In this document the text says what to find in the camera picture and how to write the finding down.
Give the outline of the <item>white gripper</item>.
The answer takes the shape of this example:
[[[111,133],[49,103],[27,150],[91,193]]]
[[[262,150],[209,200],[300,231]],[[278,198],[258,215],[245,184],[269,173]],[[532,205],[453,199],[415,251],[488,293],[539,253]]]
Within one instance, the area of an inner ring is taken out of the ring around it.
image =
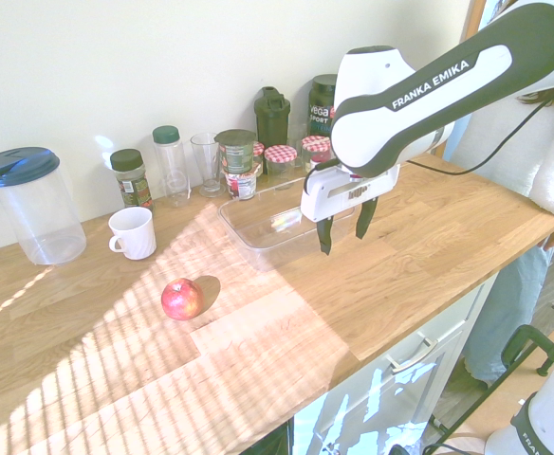
[[[316,223],[321,252],[329,255],[332,247],[333,215],[360,205],[356,237],[362,239],[374,217],[378,197],[397,183],[399,165],[376,177],[352,174],[341,164],[327,161],[316,165],[305,178],[300,209]]]

